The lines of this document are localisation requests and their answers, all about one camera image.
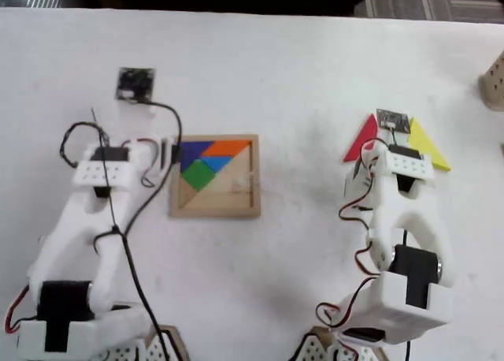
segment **orange triangle piece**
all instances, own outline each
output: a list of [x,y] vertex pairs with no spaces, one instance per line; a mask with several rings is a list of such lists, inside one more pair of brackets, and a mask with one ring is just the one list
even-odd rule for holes
[[[364,123],[364,126],[359,132],[359,135],[357,135],[357,138],[355,138],[352,147],[350,147],[349,151],[346,153],[343,161],[354,162],[355,160],[357,160],[360,157],[362,144],[364,144],[365,141],[370,140],[371,138],[376,138],[376,135],[378,135],[378,124],[376,123],[375,116],[371,114],[368,117],[368,120]],[[364,148],[366,150],[370,150],[373,143],[374,142],[369,143]]]
[[202,156],[235,156],[250,145],[250,140],[217,140],[202,153]]

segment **red triangle piece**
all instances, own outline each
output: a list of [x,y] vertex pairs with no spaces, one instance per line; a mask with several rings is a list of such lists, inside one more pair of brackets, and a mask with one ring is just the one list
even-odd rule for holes
[[[364,123],[364,126],[359,132],[359,135],[357,135],[357,138],[355,138],[352,147],[350,147],[349,151],[346,153],[346,156],[343,159],[343,161],[354,162],[355,160],[357,160],[360,157],[359,152],[361,150],[362,144],[366,140],[376,138],[376,135],[378,135],[378,124],[376,123],[375,116],[371,114],[368,120]],[[372,148],[373,143],[374,142],[367,144],[364,148],[366,150],[370,150]]]

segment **teal triangle piece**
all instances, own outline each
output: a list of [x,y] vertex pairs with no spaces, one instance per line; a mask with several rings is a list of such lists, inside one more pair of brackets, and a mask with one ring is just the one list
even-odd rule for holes
[[202,161],[210,167],[210,169],[217,173],[220,171],[229,161],[232,159],[231,156],[208,156],[203,157]]

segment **perforated plastic part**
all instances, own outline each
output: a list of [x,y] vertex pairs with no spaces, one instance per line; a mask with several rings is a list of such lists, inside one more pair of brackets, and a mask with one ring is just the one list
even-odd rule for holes
[[488,71],[480,76],[480,94],[492,110],[504,110],[504,53],[500,54]]
[[419,178],[422,180],[434,179],[434,168],[428,155],[424,160],[394,154],[390,151],[385,152],[385,163],[392,173],[402,174],[404,176]]
[[142,346],[142,341],[131,341],[130,343],[107,349],[89,361],[135,361],[137,348]]
[[[173,350],[172,343],[167,334],[163,333],[163,339],[165,340],[166,350],[169,354],[169,361],[181,361],[177,358],[175,351]],[[141,359],[145,361],[165,361],[163,355],[163,348],[159,341],[159,337],[156,336],[149,345],[149,348],[145,352],[145,358]]]
[[328,361],[328,353],[315,335],[308,336],[301,347],[296,361]]
[[[111,187],[128,189],[136,177],[129,162],[106,162]],[[78,186],[107,186],[102,162],[80,162],[72,182]]]
[[[376,357],[371,348],[361,347],[355,344],[348,345],[358,352],[359,361],[379,361],[378,357]],[[339,341],[336,341],[333,345],[331,345],[331,347],[329,347],[328,360],[332,361],[334,359],[335,352],[338,352],[338,356],[335,358],[335,361],[355,361],[357,359],[355,353],[343,347]]]

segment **yellow triangle piece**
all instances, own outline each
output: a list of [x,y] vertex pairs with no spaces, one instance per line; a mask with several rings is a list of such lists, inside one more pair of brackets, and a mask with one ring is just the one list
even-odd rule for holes
[[421,154],[429,154],[432,157],[432,164],[437,169],[450,171],[451,167],[447,160],[439,153],[434,143],[428,138],[423,128],[415,118],[411,121],[411,134],[409,135],[409,146],[418,150]]

